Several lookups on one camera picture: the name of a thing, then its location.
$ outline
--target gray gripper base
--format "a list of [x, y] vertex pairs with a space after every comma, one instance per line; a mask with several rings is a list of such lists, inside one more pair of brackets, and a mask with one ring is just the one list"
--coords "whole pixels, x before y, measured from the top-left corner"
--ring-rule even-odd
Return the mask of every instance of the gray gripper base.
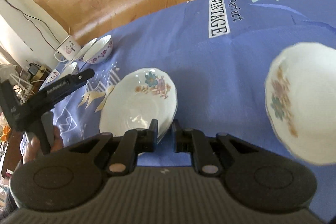
[[108, 180], [80, 207], [58, 212], [22, 208], [5, 224], [321, 224], [308, 209], [272, 215], [233, 200], [221, 182], [197, 175], [192, 167], [136, 167]]

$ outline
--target blue fabric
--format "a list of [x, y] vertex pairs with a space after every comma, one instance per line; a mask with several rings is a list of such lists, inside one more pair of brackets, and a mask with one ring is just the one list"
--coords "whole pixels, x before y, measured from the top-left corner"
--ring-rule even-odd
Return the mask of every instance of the blue fabric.
[[[108, 32], [114, 42], [109, 60], [97, 65], [81, 63], [81, 70], [93, 68], [96, 76], [54, 109], [54, 122], [65, 145], [99, 133], [99, 104], [108, 85], [142, 67], [156, 67], [167, 72], [176, 85], [176, 118], [183, 127], [200, 129], [208, 136], [229, 133], [293, 159], [268, 120], [264, 81], [271, 61], [290, 45], [320, 42], [336, 48], [335, 0], [224, 3], [230, 33], [219, 37], [209, 38], [209, 0], [176, 5]], [[241, 19], [234, 21], [234, 9]], [[336, 166], [298, 161], [318, 180], [310, 209], [330, 220], [336, 214]], [[138, 164], [190, 165], [190, 158], [174, 154], [168, 135], [155, 153], [140, 156]]]

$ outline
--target teal flower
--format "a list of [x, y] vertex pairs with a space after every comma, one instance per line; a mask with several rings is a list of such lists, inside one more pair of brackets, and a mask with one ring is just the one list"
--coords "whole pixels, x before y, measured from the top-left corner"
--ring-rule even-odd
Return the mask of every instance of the teal flower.
[[285, 113], [283, 111], [283, 106], [280, 102], [280, 99], [278, 97], [275, 97], [274, 95], [272, 96], [272, 103], [271, 107], [274, 109], [275, 116], [282, 120]]
[[146, 74], [145, 77], [146, 84], [148, 84], [149, 87], [156, 86], [158, 84], [158, 81], [156, 80], [156, 74], [149, 72], [149, 74]]

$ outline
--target bowl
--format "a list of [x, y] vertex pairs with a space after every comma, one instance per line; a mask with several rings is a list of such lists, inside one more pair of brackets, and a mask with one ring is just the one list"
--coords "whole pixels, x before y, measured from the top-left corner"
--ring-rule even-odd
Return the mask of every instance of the bowl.
[[266, 111], [276, 136], [312, 164], [336, 162], [336, 50], [303, 42], [273, 60]]
[[79, 72], [79, 69], [78, 69], [77, 62], [69, 63], [69, 65], [65, 66], [63, 72], [58, 77], [58, 79], [61, 79], [62, 77], [66, 75], [76, 75], [78, 74], [78, 72]]
[[102, 63], [110, 56], [113, 43], [110, 35], [96, 41], [83, 56], [83, 62], [90, 64]]
[[173, 122], [177, 92], [168, 74], [143, 68], [125, 76], [107, 97], [101, 111], [100, 132], [123, 136], [135, 128], [148, 128], [152, 119], [159, 123], [158, 141]]
[[88, 42], [73, 58], [73, 60], [80, 60], [87, 53], [87, 51], [92, 47], [92, 45], [97, 41], [97, 37]]

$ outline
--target hand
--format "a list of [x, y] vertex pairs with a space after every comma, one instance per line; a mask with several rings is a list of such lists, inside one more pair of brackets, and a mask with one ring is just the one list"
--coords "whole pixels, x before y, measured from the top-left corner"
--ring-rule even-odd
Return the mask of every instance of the hand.
[[[50, 152], [56, 152], [63, 148], [63, 140], [61, 132], [58, 127], [54, 126], [54, 145], [51, 147]], [[36, 159], [39, 150], [41, 149], [40, 140], [35, 136], [26, 147], [26, 152], [23, 156], [23, 164]]]

